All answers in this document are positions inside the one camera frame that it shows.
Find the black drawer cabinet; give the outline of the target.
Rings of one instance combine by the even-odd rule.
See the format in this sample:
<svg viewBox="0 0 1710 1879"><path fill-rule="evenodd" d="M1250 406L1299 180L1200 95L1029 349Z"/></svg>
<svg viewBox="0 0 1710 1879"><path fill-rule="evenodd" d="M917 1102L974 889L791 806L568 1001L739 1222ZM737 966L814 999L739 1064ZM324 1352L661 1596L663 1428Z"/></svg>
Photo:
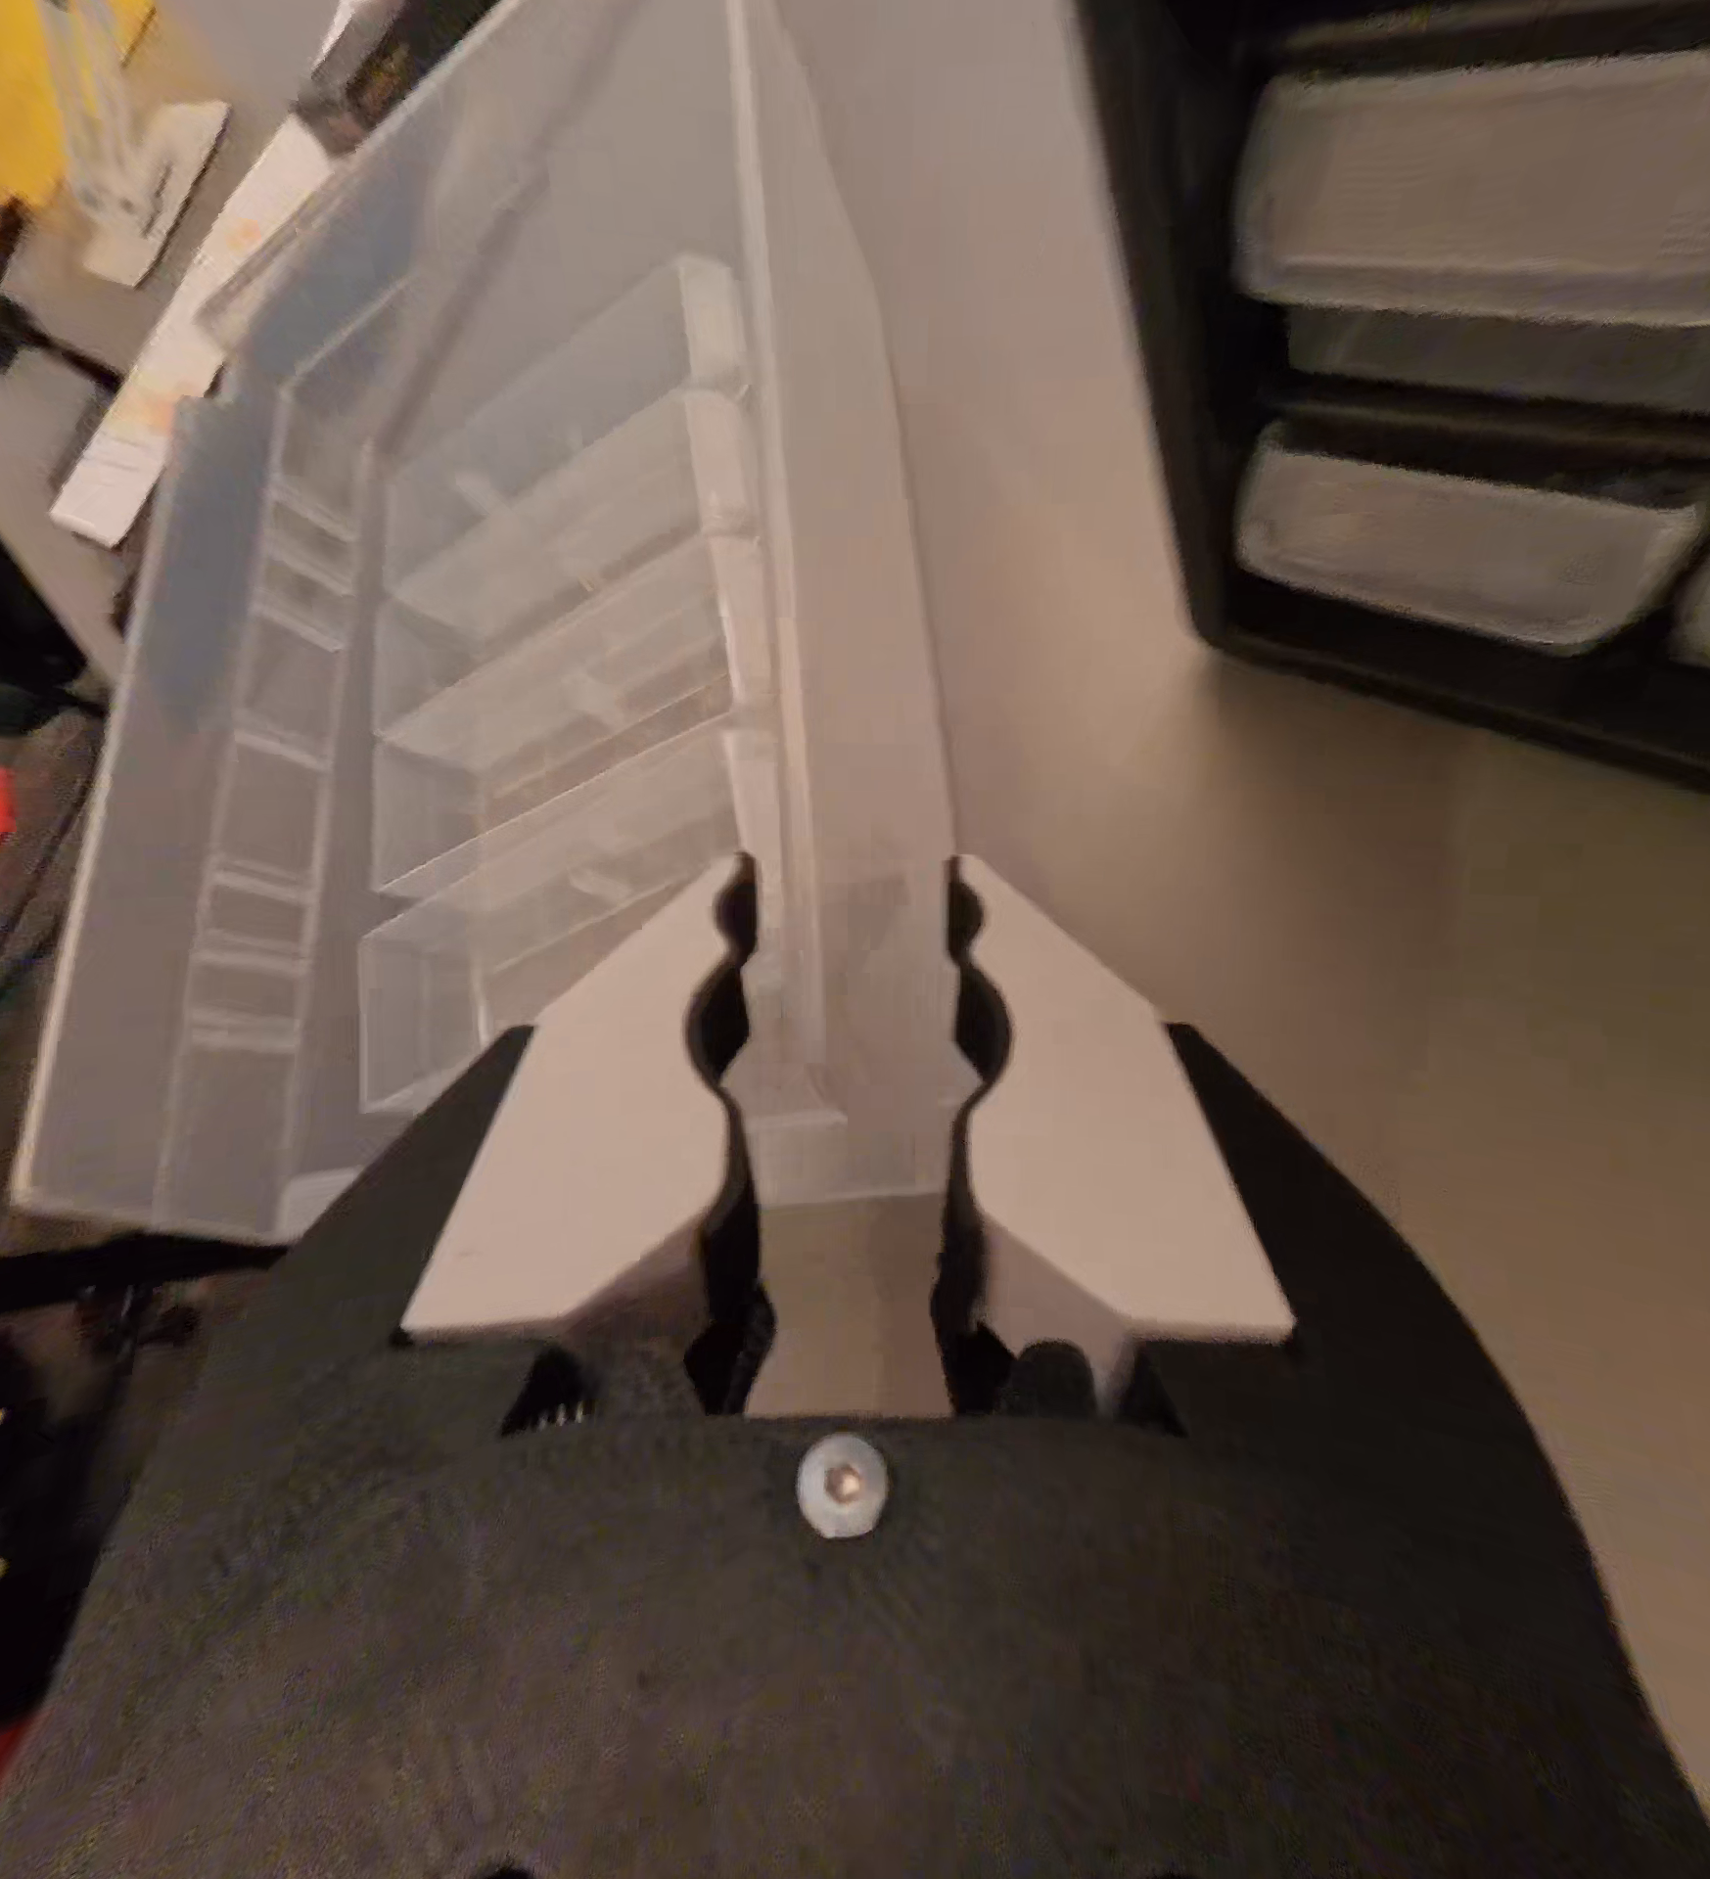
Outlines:
<svg viewBox="0 0 1710 1879"><path fill-rule="evenodd" d="M1710 794L1710 666L1673 650L1710 524L1638 621L1581 654L1313 597L1242 568L1240 491L1269 428L1494 481L1710 483L1710 416L1313 375L1234 286L1234 195L1265 85L1710 50L1710 4L1074 4L1171 542L1198 637L1285 670Z"/></svg>

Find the rows of clear cabinet drawers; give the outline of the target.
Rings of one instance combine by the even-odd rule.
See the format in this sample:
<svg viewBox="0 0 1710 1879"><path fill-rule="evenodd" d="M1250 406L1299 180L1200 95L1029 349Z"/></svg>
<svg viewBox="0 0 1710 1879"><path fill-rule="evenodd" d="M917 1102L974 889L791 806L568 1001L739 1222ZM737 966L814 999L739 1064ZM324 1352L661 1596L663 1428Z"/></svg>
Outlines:
<svg viewBox="0 0 1710 1879"><path fill-rule="evenodd" d="M1710 48L1271 81L1236 276L1291 365L1380 389L1710 420ZM1710 469L1433 469L1269 426L1246 572L1549 656L1671 591L1710 668Z"/></svg>

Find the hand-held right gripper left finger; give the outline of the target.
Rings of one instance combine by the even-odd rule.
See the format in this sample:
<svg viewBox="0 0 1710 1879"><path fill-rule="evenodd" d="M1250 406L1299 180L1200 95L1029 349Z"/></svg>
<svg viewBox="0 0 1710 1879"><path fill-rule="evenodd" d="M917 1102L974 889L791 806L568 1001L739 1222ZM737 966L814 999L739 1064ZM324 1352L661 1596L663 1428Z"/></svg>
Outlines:
<svg viewBox="0 0 1710 1879"><path fill-rule="evenodd" d="M730 1346L759 1202L726 1088L749 1042L759 879L728 855L533 1025L401 1320L420 1344L623 1330Z"/></svg>

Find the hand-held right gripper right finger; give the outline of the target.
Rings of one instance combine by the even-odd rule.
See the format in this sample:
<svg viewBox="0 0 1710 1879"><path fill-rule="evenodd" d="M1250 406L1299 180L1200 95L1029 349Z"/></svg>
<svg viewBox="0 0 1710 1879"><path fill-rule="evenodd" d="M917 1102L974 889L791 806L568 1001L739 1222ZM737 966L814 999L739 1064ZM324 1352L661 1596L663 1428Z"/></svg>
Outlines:
<svg viewBox="0 0 1710 1879"><path fill-rule="evenodd" d="M1001 1397L1051 1348L1092 1397L1153 1346L1283 1348L1293 1306L1149 999L976 857L950 863L946 948L976 1076L942 1206L948 1393Z"/></svg>

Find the large clear plastic drawer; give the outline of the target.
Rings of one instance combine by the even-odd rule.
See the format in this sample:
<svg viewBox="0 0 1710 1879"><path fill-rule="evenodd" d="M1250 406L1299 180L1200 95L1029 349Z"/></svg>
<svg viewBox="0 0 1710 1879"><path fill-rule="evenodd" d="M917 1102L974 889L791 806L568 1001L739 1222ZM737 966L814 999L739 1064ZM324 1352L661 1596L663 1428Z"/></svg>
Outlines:
<svg viewBox="0 0 1710 1879"><path fill-rule="evenodd" d="M830 156L779 4L499 4L269 245L148 507L22 1210L304 1233L414 1117L359 1100L359 942L426 865L726 721L779 741L730 1074L759 1198L942 1186L954 818L883 312ZM745 302L767 690L495 780L385 745L399 469L682 255Z"/></svg>

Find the black box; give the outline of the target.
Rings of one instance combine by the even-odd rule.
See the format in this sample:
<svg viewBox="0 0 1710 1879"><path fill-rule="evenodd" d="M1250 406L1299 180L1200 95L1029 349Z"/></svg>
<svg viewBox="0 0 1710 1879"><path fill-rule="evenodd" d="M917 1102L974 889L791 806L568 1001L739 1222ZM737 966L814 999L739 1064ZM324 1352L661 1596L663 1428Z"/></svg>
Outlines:
<svg viewBox="0 0 1710 1879"><path fill-rule="evenodd" d="M355 152L497 2L363 2L308 73L290 115L332 158Z"/></svg>

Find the white cardboard box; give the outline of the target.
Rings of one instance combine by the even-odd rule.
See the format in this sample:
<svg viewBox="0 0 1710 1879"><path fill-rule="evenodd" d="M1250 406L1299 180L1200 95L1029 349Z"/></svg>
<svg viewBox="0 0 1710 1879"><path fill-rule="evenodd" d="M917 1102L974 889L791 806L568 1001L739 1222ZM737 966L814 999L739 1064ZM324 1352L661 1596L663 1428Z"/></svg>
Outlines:
<svg viewBox="0 0 1710 1879"><path fill-rule="evenodd" d="M209 394L225 363L225 349L206 329L206 304L278 235L332 168L320 138L290 113L215 217L58 493L50 520L60 530L115 550L137 526L168 461L178 412Z"/></svg>

